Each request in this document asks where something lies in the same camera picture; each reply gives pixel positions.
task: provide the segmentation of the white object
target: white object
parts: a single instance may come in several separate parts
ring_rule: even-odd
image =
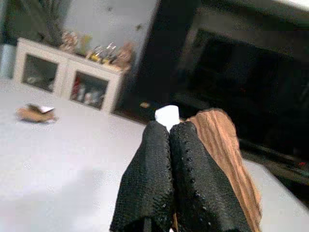
[[[80,84],[79,92],[77,95],[77,101],[82,102],[85,96],[86,87],[84,84]]]
[[[108,64],[101,65],[50,46],[19,38],[14,80],[20,83],[23,82],[27,55],[57,64],[53,94],[67,100],[70,100],[76,72],[107,81],[106,96],[101,110],[107,113],[114,110],[124,75],[120,68]]]
[[[84,103],[89,105],[92,101],[92,96],[91,96],[91,93],[86,93],[85,94],[85,100],[84,100]]]
[[[121,177],[144,125],[0,78],[0,228],[108,232]],[[53,124],[16,121],[48,102]],[[309,211],[262,165],[244,161],[262,196],[263,232],[307,232]]]
[[[179,109],[176,105],[167,105],[156,110],[154,117],[157,122],[166,126],[168,131],[170,131],[174,125],[180,123]]]
[[[49,111],[54,110],[54,108],[53,108],[53,107],[48,107],[48,106],[40,106],[40,107],[39,107],[39,110],[40,110],[40,112],[41,112],[42,114],[45,114],[45,113],[47,113],[47,112],[49,112]]]

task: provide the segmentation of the glass cabinet door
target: glass cabinet door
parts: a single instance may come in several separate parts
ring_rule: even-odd
[[[70,99],[101,109],[109,81],[76,71]]]
[[[27,54],[22,82],[53,92],[57,67],[56,63]]]
[[[67,63],[68,59],[65,57],[19,44],[14,79],[61,96]]]
[[[105,112],[114,108],[120,75],[91,61],[69,61],[63,97]]]

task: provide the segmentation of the tv screen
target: tv screen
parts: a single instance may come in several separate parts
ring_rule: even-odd
[[[173,99],[183,117],[223,108],[242,145],[309,160],[308,63],[203,29],[194,48],[201,52]]]

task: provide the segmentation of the brown fabric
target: brown fabric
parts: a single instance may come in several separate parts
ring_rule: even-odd
[[[224,171],[253,232],[260,232],[260,195],[242,163],[235,126],[220,109],[199,112],[188,119],[197,128],[199,139]]]
[[[172,229],[175,232],[178,232],[178,221],[177,221],[177,214],[173,214],[173,224],[172,224]]]

